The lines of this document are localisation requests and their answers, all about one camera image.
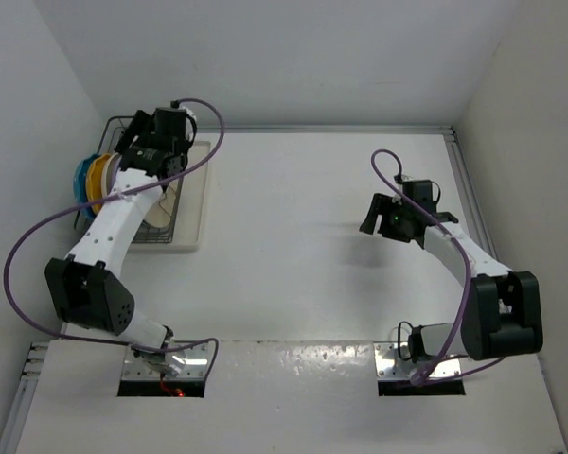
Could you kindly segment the yellow polka dot plate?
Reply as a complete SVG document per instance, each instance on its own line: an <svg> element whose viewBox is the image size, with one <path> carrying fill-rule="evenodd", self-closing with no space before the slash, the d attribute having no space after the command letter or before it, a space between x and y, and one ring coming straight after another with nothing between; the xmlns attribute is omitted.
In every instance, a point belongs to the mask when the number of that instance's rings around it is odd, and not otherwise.
<svg viewBox="0 0 568 454"><path fill-rule="evenodd" d="M103 198L102 175L111 157L109 153L102 154L89 166L85 182L88 201L98 201Z"/></svg>

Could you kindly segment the green and cream plate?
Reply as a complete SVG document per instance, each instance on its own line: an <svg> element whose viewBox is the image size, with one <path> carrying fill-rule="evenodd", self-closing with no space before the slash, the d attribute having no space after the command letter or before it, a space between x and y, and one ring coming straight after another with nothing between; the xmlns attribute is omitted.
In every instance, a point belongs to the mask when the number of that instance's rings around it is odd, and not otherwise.
<svg viewBox="0 0 568 454"><path fill-rule="evenodd" d="M171 182L159 200L151 207L144 222L152 228L164 229L169 227L174 209L177 205L179 183Z"/></svg>

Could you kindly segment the teal polka dot plate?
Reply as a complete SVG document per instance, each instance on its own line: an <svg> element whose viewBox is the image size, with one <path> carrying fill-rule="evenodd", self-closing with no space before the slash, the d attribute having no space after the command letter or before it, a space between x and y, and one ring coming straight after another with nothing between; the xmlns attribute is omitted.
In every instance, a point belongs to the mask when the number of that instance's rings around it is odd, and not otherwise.
<svg viewBox="0 0 568 454"><path fill-rule="evenodd" d="M83 159L77 166L74 179L73 179L73 193L78 205L85 204L88 202L88 196L86 191L86 178L90 165L99 157L98 154L92 154L91 156Z"/></svg>

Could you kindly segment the cream bear plate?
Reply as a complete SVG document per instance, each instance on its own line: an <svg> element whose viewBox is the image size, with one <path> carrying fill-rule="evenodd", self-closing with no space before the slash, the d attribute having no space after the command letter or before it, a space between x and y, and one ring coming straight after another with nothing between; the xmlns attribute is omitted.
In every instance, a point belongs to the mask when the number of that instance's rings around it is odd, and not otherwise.
<svg viewBox="0 0 568 454"><path fill-rule="evenodd" d="M118 171L119 162L121 160L120 154L113 154L110 156L102 172L102 188L104 193L109 195L112 191L113 184L115 182L115 176Z"/></svg>

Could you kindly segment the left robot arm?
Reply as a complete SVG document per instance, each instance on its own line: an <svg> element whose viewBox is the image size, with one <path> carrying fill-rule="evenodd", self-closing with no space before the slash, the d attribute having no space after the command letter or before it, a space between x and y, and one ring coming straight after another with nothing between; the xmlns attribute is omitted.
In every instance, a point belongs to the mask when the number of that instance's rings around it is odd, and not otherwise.
<svg viewBox="0 0 568 454"><path fill-rule="evenodd" d="M120 161L111 189L84 237L64 259L51 259L44 275L58 318L95 329L129 344L148 368L174 372L172 331L135 307L119 276L144 217L168 188L167 179L186 169L197 133L187 108L137 112L115 147Z"/></svg>

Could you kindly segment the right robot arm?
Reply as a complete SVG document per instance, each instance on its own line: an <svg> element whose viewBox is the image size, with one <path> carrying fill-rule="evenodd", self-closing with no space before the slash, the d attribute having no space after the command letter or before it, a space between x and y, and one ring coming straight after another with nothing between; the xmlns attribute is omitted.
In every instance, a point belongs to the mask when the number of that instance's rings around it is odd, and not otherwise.
<svg viewBox="0 0 568 454"><path fill-rule="evenodd" d="M361 232L415 242L463 288L458 322L414 326L404 360L423 363L439 355L475 360L536 354L543 347L537 277L514 271L474 242L450 212L437 208L428 180L401 185L396 196L374 194Z"/></svg>

